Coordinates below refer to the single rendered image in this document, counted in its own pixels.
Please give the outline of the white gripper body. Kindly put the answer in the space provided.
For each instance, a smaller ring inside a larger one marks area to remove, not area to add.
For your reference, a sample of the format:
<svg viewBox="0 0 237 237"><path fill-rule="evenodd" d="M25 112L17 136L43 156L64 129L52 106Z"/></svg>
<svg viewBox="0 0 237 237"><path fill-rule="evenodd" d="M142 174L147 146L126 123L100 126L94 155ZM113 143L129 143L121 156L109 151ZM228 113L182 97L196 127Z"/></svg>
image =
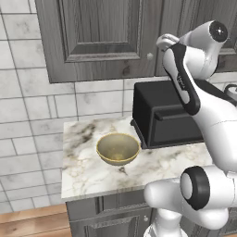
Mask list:
<svg viewBox="0 0 237 237"><path fill-rule="evenodd" d="M172 34L166 33L158 37L156 41L156 46L165 52L172 45L176 44L180 39Z"/></svg>

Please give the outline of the olive bowl with yellow rim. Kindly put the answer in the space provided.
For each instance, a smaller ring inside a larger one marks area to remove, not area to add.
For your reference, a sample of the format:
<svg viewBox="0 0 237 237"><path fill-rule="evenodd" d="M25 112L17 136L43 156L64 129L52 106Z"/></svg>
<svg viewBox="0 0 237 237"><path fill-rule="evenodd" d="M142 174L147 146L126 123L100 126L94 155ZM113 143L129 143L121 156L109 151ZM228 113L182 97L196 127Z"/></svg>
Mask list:
<svg viewBox="0 0 237 237"><path fill-rule="evenodd" d="M96 153L103 161L112 166L124 166L131 163L140 150L139 142L127 133L106 134L96 144Z"/></svg>

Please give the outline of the grey base cabinet drawer front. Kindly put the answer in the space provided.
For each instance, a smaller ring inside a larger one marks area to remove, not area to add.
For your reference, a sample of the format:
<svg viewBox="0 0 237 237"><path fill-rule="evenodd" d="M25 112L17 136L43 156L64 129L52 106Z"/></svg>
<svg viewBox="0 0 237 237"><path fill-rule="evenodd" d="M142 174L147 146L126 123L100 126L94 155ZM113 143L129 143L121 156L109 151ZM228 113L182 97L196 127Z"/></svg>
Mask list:
<svg viewBox="0 0 237 237"><path fill-rule="evenodd" d="M114 193L83 200L66 202L70 221L93 218L101 213L144 203L143 190Z"/></svg>

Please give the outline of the grey base cabinet door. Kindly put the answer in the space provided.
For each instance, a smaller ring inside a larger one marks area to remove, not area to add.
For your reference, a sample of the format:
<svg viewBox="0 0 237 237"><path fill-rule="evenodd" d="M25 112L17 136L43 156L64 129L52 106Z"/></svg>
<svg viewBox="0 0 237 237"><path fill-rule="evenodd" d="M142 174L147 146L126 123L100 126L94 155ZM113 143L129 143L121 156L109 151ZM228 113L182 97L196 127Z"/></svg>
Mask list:
<svg viewBox="0 0 237 237"><path fill-rule="evenodd" d="M71 237L143 237L150 225L149 207L123 209L96 218L71 221Z"/></svg>

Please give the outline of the black toaster oven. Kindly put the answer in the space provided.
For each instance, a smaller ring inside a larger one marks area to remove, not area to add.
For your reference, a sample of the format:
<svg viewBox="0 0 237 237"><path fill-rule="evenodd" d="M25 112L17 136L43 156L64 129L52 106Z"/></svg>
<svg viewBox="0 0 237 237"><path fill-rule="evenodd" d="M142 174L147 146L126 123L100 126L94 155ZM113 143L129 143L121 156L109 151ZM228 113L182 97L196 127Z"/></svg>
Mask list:
<svg viewBox="0 0 237 237"><path fill-rule="evenodd" d="M186 118L156 120L155 112L164 109L184 110L171 81L134 84L131 125L140 138L142 149L201 143L204 140L190 115Z"/></svg>

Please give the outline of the grey wooden wall cabinet door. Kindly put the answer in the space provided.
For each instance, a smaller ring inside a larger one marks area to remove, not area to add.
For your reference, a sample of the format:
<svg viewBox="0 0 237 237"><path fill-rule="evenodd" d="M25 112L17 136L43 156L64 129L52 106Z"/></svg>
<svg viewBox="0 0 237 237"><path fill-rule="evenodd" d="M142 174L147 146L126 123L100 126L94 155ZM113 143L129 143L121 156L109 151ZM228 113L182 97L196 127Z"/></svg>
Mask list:
<svg viewBox="0 0 237 237"><path fill-rule="evenodd" d="M155 74L162 0L35 0L35 5L51 83Z"/></svg>
<svg viewBox="0 0 237 237"><path fill-rule="evenodd" d="M210 20L223 23L228 30L217 72L237 71L237 0L162 0L158 35L181 37Z"/></svg>

